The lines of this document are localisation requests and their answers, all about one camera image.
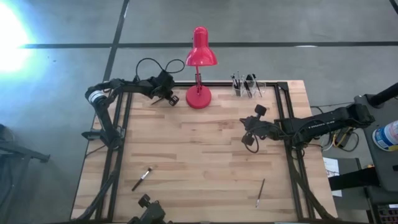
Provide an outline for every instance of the bright light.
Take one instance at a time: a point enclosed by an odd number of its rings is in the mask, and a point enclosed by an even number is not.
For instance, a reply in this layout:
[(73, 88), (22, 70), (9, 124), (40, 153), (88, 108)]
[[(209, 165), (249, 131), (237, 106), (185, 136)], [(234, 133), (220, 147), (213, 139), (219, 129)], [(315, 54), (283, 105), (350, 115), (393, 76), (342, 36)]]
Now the bright light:
[(28, 36), (12, 10), (0, 3), (0, 72), (15, 72), (22, 68), (30, 51), (18, 49), (28, 44)]

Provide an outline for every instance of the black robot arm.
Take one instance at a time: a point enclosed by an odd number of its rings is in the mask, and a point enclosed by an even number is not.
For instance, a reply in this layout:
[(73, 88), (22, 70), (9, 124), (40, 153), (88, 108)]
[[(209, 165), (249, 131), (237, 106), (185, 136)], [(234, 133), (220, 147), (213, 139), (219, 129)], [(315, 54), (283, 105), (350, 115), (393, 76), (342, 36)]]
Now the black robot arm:
[[(108, 113), (108, 108), (116, 97), (124, 92), (141, 93), (150, 99), (153, 99), (155, 96), (158, 96), (160, 99), (166, 99), (170, 105), (175, 106), (179, 98), (173, 96), (172, 88), (174, 84), (173, 76), (162, 70), (158, 77), (150, 77), (146, 80), (138, 81), (135, 79), (130, 82), (115, 78), (108, 82), (89, 87), (85, 93), (85, 97), (95, 109), (102, 129), (92, 129), (81, 135), (88, 140), (101, 139), (108, 147), (116, 149), (120, 146), (122, 143), (121, 140), (124, 137), (124, 130), (116, 129)], [(109, 96), (105, 95), (104, 90), (111, 91)]]
[(365, 128), (374, 122), (368, 108), (361, 104), (351, 104), (307, 118), (276, 119), (274, 123), (260, 121), (260, 117), (266, 113), (265, 107), (257, 105), (255, 112), (257, 116), (240, 119), (248, 132), (243, 136), (242, 142), (250, 146), (254, 142), (253, 134), (260, 139), (288, 139), (292, 146), (303, 146), (317, 136), (345, 127)]

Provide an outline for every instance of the gray floor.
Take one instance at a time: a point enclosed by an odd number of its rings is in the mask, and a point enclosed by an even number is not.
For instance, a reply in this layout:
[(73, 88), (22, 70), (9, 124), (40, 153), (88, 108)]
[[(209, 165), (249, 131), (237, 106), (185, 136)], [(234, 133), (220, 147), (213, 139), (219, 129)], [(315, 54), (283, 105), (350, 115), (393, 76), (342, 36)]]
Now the gray floor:
[[(122, 3), (3, 0), (0, 9), (8, 7), (19, 19), (29, 38), (25, 44), (110, 44)], [(398, 15), (388, 0), (137, 0), (129, 4), (120, 42), (190, 42), (198, 25), (208, 27), (212, 42), (398, 41)], [(355, 95), (375, 93), (398, 80), (398, 47), (213, 50), (219, 65), (202, 69), (204, 80), (227, 80), (237, 70), (263, 80), (305, 80), (312, 105), (352, 101)], [(10, 223), (69, 219), (87, 145), (80, 133), (90, 128), (94, 115), (84, 92), (103, 79), (109, 51), (30, 49), (24, 51), (20, 69), (0, 70), (0, 123), (14, 130), (20, 144), (51, 154), (47, 164), (31, 163)], [(174, 58), (184, 60), (188, 51), (119, 49), (111, 77), (132, 79), (143, 57), (165, 65)], [(158, 73), (151, 62), (139, 69), (142, 78)], [(192, 80), (193, 74), (188, 67), (175, 79)], [(331, 149), (325, 156), (371, 163), (364, 141), (355, 152)], [(339, 215), (348, 220), (358, 217), (344, 212)]]

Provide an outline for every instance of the wooden tabletop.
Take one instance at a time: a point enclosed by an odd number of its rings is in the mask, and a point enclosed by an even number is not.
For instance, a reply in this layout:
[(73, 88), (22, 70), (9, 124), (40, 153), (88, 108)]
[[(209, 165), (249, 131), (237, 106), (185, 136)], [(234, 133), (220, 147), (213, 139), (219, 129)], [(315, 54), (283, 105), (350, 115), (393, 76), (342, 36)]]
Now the wooden tabletop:
[[(288, 83), (295, 116), (311, 116), (303, 81)], [(262, 98), (238, 98), (226, 87), (210, 89), (211, 104), (202, 110), (187, 105), (187, 88), (173, 89), (180, 98), (174, 107), (166, 101), (150, 105), (154, 100), (139, 94), (133, 96), (115, 222), (140, 217), (144, 209), (137, 202), (144, 194), (160, 202), (166, 212), (166, 222), (297, 219), (283, 142), (260, 141), (257, 154), (247, 151), (241, 143), (245, 131), (239, 118), (255, 115), (257, 104), (267, 108), (264, 120), (279, 118), (273, 88), (262, 89)], [(115, 104), (109, 108), (111, 114)], [(98, 120), (94, 127), (100, 128)], [(101, 145), (100, 141), (91, 142), (88, 152)], [(79, 216), (98, 193), (105, 157), (106, 149), (102, 149), (85, 159), (72, 218)], [(306, 148), (304, 159), (310, 188), (328, 212), (336, 216), (320, 148)], [(148, 167), (153, 167), (153, 171), (131, 192)], [(264, 178), (260, 204), (256, 208)], [(305, 210), (303, 195), (301, 198)]]

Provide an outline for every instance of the pen holder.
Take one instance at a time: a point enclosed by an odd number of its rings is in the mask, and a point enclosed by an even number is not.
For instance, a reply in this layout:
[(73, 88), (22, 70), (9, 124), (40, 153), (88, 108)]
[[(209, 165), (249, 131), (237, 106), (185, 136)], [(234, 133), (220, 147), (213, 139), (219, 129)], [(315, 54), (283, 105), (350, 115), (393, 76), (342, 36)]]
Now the pen holder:
[(240, 85), (237, 86), (232, 84), (232, 95), (238, 97), (261, 97), (259, 87), (255, 81), (241, 80)]

